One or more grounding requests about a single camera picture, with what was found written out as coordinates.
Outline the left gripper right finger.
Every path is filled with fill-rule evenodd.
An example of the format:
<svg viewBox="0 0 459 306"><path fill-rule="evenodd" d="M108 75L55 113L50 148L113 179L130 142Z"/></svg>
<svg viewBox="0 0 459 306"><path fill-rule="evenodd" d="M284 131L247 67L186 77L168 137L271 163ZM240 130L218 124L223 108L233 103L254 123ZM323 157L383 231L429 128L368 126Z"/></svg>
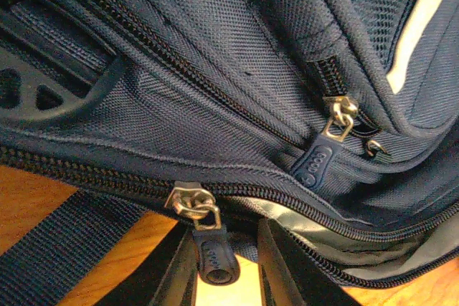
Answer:
<svg viewBox="0 0 459 306"><path fill-rule="evenodd" d="M308 258L278 222L257 228L258 270L263 305L358 305Z"/></svg>

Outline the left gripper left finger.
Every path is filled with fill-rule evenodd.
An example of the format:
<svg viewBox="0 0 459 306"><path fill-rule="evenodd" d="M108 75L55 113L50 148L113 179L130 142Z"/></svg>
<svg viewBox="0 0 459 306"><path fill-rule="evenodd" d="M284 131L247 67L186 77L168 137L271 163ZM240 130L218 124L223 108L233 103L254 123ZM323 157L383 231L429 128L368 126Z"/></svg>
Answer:
<svg viewBox="0 0 459 306"><path fill-rule="evenodd" d="M191 230L177 224L97 305L195 305L197 261Z"/></svg>

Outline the navy blue backpack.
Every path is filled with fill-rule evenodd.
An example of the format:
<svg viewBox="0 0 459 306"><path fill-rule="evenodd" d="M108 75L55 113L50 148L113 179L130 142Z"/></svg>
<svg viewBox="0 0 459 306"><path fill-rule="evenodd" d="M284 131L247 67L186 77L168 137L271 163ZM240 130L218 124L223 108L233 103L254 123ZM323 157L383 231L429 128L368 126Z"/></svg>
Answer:
<svg viewBox="0 0 459 306"><path fill-rule="evenodd" d="M77 192L1 256L56 305L152 210L197 281L274 220L342 287L458 256L458 0L1 0L1 164Z"/></svg>

